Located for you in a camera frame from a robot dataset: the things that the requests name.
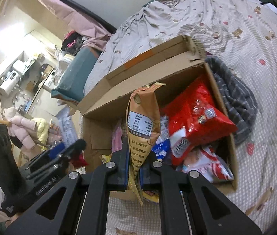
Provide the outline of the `white red shrimp flakes bag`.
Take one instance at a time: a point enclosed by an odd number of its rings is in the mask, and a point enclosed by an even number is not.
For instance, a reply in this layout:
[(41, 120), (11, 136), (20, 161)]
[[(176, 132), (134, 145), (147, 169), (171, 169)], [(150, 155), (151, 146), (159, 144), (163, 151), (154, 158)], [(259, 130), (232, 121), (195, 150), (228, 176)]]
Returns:
[(212, 146), (200, 146), (189, 152), (180, 171), (198, 171), (211, 183), (233, 181), (234, 176), (227, 164), (214, 153)]

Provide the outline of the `blue white snack bag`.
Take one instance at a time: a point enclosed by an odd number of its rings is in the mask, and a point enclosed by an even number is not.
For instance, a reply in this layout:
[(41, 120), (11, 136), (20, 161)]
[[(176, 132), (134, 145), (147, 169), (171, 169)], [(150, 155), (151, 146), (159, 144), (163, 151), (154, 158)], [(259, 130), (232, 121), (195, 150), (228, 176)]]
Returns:
[(168, 116), (162, 116), (160, 120), (161, 134), (155, 145), (152, 147), (152, 151), (156, 154), (156, 158), (160, 162), (166, 158), (168, 152), (171, 150), (168, 124)]

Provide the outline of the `red snack bag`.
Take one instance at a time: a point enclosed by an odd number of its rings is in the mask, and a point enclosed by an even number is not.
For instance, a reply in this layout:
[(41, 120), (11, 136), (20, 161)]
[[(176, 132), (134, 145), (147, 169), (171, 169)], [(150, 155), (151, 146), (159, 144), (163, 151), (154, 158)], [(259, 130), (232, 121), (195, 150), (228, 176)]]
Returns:
[(195, 147), (237, 130), (237, 126), (217, 109), (205, 74), (196, 78), (161, 112), (168, 117), (171, 163), (175, 166), (180, 165)]

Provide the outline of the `orange yellow long snack bag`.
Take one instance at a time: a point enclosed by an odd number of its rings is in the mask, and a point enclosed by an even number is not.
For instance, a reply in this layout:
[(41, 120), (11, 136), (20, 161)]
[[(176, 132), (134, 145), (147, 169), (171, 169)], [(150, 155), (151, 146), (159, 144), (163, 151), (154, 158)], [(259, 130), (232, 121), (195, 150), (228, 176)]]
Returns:
[(143, 205), (143, 194), (138, 173), (152, 147), (161, 134), (160, 111), (156, 91), (165, 86), (156, 82), (152, 86), (137, 88), (130, 95), (126, 108), (127, 141), (130, 154), (128, 189)]

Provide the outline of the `white grey snack packet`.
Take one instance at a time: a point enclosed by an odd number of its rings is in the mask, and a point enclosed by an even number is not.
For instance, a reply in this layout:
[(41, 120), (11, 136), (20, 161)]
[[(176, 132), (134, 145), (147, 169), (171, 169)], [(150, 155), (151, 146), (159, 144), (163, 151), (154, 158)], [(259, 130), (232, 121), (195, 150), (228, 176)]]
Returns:
[(66, 106), (56, 114), (65, 147), (70, 147), (78, 139), (72, 116), (69, 112), (70, 109)]

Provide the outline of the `yellow green snack bag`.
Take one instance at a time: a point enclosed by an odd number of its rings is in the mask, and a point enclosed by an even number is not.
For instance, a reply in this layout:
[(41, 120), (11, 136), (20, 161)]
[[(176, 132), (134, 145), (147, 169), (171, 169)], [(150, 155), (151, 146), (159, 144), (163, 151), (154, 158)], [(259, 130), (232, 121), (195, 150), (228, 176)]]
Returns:
[(100, 158), (101, 162), (102, 162), (103, 164), (105, 164), (105, 163), (111, 161), (112, 153), (110, 153), (109, 155), (101, 154), (101, 155), (99, 156), (99, 158)]

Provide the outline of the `pink puffy jacket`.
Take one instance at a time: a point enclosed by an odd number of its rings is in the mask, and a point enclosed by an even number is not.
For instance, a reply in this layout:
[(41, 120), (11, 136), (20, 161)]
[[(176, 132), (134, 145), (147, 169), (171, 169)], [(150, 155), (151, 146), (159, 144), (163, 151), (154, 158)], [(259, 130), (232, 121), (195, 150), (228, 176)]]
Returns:
[(14, 144), (24, 153), (34, 151), (36, 143), (32, 139), (37, 139), (37, 124), (35, 121), (17, 115), (14, 107), (5, 108), (3, 118), (10, 122), (7, 127), (9, 136), (13, 139)]

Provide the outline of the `pink flat snack pouch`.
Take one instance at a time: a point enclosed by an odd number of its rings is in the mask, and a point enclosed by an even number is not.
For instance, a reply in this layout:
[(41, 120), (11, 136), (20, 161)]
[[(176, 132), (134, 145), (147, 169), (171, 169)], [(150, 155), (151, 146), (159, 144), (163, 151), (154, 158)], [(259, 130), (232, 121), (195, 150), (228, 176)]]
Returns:
[(123, 130), (120, 124), (117, 124), (112, 133), (112, 152), (120, 151), (122, 149)]

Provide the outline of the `brown cardboard box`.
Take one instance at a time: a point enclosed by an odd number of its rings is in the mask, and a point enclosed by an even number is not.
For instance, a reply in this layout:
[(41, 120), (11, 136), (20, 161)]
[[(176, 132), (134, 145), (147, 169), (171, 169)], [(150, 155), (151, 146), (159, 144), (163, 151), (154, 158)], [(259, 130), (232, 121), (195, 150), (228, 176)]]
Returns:
[(135, 173), (147, 158), (160, 135), (160, 116), (183, 93), (192, 94), (199, 78), (204, 78), (211, 94), (211, 104), (217, 109), (217, 118), (208, 118), (201, 124), (191, 119), (187, 137), (191, 147), (227, 140), (219, 151), (237, 174), (233, 132), (237, 126), (228, 118), (212, 71), (204, 60), (205, 51), (189, 37), (175, 37), (154, 47), (107, 74), (79, 103), (82, 114), (82, 138), (87, 171), (93, 171), (102, 154), (112, 149), (113, 129), (119, 120), (125, 120), (130, 138), (130, 167)]

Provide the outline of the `teal cushion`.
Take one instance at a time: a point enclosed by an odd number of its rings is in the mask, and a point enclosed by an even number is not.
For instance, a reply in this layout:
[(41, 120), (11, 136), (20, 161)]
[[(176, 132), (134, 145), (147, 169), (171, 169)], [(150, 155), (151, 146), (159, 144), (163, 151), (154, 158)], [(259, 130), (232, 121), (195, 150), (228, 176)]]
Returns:
[(58, 85), (51, 90), (51, 97), (78, 105), (84, 98), (83, 88), (101, 51), (82, 47), (62, 74)]

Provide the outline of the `dark grey striped cloth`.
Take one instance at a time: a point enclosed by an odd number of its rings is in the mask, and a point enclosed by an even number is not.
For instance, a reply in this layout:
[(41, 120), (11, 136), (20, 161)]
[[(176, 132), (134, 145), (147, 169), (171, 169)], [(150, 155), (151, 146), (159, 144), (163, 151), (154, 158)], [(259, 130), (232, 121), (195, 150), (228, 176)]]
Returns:
[(217, 56), (208, 56), (209, 65), (217, 83), (230, 120), (237, 126), (233, 133), (235, 145), (243, 143), (252, 133), (258, 104), (251, 89)]

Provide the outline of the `pink curtain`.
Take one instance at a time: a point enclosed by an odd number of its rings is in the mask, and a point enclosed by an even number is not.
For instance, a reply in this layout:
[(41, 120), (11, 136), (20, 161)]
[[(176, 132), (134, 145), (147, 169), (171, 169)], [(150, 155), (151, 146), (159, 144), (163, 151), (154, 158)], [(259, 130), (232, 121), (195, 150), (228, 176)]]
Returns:
[(103, 51), (111, 33), (97, 20), (61, 0), (37, 0), (49, 12), (63, 20), (70, 28), (87, 38), (86, 46)]

